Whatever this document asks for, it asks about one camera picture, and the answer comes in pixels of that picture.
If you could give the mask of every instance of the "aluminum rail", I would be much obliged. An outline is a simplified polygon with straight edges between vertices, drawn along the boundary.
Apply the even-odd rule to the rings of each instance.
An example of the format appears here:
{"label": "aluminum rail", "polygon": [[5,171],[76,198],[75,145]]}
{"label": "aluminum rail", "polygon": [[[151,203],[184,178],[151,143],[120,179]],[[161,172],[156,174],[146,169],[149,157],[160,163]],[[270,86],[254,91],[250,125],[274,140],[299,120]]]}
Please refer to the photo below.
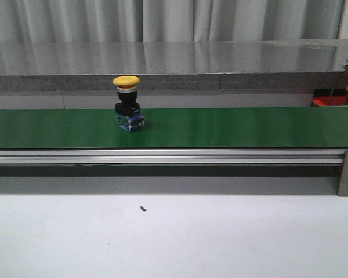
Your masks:
{"label": "aluminum rail", "polygon": [[0,164],[343,164],[345,149],[0,150]]}

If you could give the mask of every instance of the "gray countertop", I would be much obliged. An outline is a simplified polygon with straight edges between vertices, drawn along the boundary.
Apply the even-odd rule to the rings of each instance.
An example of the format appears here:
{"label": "gray countertop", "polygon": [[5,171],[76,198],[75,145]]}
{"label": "gray countertop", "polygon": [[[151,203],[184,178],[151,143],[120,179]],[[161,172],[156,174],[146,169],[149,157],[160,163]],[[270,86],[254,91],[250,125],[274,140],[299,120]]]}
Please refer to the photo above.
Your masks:
{"label": "gray countertop", "polygon": [[348,39],[248,42],[1,43],[0,91],[331,87]]}

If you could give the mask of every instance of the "yellow mushroom button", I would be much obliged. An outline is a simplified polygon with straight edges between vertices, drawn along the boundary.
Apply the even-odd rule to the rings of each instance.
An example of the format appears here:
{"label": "yellow mushroom button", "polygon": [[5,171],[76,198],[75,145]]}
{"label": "yellow mushroom button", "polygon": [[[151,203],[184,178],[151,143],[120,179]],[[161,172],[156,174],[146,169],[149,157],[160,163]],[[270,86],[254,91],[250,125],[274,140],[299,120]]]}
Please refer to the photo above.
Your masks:
{"label": "yellow mushroom button", "polygon": [[119,87],[134,87],[139,83],[139,78],[132,75],[116,77],[112,83]]}

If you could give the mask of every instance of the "green conveyor belt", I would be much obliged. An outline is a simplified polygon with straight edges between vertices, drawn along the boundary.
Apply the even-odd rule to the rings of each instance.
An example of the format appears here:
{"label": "green conveyor belt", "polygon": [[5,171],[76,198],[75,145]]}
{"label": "green conveyor belt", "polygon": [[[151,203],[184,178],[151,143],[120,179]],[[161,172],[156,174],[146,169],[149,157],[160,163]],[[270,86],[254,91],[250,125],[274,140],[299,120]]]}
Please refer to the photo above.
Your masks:
{"label": "green conveyor belt", "polygon": [[0,148],[348,148],[348,107],[144,109],[143,130],[113,109],[0,110]]}

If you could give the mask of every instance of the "white curtain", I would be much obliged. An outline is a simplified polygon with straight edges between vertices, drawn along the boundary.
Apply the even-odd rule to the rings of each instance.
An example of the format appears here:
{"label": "white curtain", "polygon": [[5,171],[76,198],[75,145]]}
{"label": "white curtain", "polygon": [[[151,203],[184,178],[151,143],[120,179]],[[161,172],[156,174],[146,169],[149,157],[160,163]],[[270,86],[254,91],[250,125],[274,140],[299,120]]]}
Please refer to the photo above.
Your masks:
{"label": "white curtain", "polygon": [[343,0],[0,0],[0,42],[336,38]]}

